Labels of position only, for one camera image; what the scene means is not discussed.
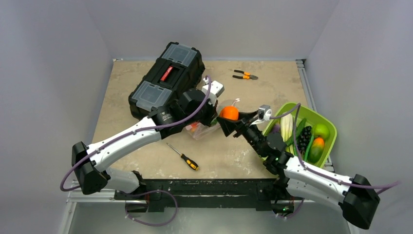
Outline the red apple toy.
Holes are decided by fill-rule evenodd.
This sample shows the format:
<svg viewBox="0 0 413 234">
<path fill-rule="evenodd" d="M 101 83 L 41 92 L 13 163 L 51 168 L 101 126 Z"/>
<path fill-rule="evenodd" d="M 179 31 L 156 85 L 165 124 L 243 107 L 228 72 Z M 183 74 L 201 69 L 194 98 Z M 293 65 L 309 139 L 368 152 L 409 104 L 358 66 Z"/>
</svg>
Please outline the red apple toy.
<svg viewBox="0 0 413 234">
<path fill-rule="evenodd" d="M 198 129 L 198 127 L 199 127 L 199 123 L 196 122 L 196 123 L 189 125 L 188 129 L 190 132 L 195 132 Z"/>
</svg>

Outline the orange tangerine toy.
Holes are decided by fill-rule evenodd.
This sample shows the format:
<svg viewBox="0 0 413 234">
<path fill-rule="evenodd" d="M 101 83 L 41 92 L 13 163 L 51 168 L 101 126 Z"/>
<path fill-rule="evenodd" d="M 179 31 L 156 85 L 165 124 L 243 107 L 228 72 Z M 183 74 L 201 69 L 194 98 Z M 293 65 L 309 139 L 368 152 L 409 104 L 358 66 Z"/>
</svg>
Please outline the orange tangerine toy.
<svg viewBox="0 0 413 234">
<path fill-rule="evenodd" d="M 235 106 L 226 106 L 220 111 L 219 117 L 230 120 L 238 120 L 239 111 Z"/>
</svg>

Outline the clear zip top bag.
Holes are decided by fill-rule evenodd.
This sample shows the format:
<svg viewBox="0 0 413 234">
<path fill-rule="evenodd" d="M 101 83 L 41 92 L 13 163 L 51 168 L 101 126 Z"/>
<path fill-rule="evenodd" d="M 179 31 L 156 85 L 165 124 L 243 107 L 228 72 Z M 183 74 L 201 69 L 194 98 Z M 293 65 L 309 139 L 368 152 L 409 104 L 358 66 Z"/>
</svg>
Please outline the clear zip top bag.
<svg viewBox="0 0 413 234">
<path fill-rule="evenodd" d="M 226 106 L 236 106 L 237 103 L 240 101 L 239 98 L 236 99 L 228 99 L 220 102 L 217 106 L 217 114 L 219 115 L 220 111 Z M 195 140 L 200 140 L 203 137 L 206 137 L 209 134 L 212 134 L 214 131 L 220 129 L 220 125 L 216 118 L 212 122 L 211 127 L 207 127 L 199 123 L 199 127 L 195 132 L 190 132 L 188 129 L 189 125 L 185 127 L 188 134 L 190 134 Z"/>
</svg>

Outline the black grapes toy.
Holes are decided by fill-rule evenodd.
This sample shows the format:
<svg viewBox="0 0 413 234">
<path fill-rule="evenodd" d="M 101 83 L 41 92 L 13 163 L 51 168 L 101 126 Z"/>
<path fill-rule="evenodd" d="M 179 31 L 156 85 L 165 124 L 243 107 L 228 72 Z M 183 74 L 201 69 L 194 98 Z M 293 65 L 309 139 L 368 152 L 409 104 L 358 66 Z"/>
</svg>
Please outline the black grapes toy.
<svg viewBox="0 0 413 234">
<path fill-rule="evenodd" d="M 306 126 L 302 133 L 298 136 L 297 144 L 299 152 L 302 156 L 305 155 L 306 149 L 309 145 L 310 139 L 312 135 L 312 126 Z"/>
</svg>

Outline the green apple toy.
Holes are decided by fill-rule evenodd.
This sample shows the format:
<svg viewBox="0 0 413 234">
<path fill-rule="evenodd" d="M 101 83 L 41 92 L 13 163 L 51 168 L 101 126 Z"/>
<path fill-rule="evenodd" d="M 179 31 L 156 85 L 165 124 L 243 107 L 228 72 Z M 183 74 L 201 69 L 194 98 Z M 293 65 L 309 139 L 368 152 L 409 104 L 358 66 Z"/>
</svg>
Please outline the green apple toy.
<svg viewBox="0 0 413 234">
<path fill-rule="evenodd" d="M 327 140 L 330 136 L 330 131 L 325 124 L 316 124 L 312 127 L 312 135 Z"/>
</svg>

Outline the orange mango toy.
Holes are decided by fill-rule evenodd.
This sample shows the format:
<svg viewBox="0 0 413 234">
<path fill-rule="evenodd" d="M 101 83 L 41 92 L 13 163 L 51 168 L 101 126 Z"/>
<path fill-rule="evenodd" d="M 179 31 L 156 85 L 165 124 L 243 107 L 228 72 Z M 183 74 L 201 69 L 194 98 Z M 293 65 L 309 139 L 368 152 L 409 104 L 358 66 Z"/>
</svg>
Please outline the orange mango toy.
<svg viewBox="0 0 413 234">
<path fill-rule="evenodd" d="M 307 161 L 310 163 L 317 163 L 323 154 L 324 148 L 325 148 L 324 139 L 321 137 L 315 138 L 310 147 L 310 150 L 307 156 Z"/>
</svg>

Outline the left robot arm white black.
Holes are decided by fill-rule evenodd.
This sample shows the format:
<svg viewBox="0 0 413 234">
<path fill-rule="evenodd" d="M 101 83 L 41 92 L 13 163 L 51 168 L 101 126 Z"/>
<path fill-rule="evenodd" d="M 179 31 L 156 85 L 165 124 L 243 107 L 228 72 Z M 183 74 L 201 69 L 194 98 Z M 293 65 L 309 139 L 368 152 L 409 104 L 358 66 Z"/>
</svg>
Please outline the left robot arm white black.
<svg viewBox="0 0 413 234">
<path fill-rule="evenodd" d="M 85 195 L 104 188 L 122 191 L 132 199 L 145 194 L 144 181 L 138 172 L 126 172 L 111 165 L 133 151 L 180 133 L 186 126 L 199 122 L 209 126 L 216 116 L 217 98 L 222 91 L 216 88 L 190 89 L 179 99 L 160 107 L 134 126 L 98 143 L 82 141 L 72 146 L 72 167 Z"/>
</svg>

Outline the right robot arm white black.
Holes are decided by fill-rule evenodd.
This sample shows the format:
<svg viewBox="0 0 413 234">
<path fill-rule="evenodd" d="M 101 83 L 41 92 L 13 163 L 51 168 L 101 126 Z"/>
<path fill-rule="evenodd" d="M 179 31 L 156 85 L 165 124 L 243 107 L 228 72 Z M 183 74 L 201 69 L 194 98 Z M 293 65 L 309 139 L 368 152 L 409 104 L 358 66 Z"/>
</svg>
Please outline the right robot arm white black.
<svg viewBox="0 0 413 234">
<path fill-rule="evenodd" d="M 217 117 L 225 136 L 243 136 L 264 159 L 265 168 L 278 175 L 280 181 L 273 186 L 277 197 L 291 195 L 329 205 L 354 226 L 370 228 L 380 198 L 366 177 L 339 175 L 302 161 L 286 151 L 280 133 L 263 135 L 254 123 L 257 119 L 257 112 L 240 113 L 237 120 Z"/>
</svg>

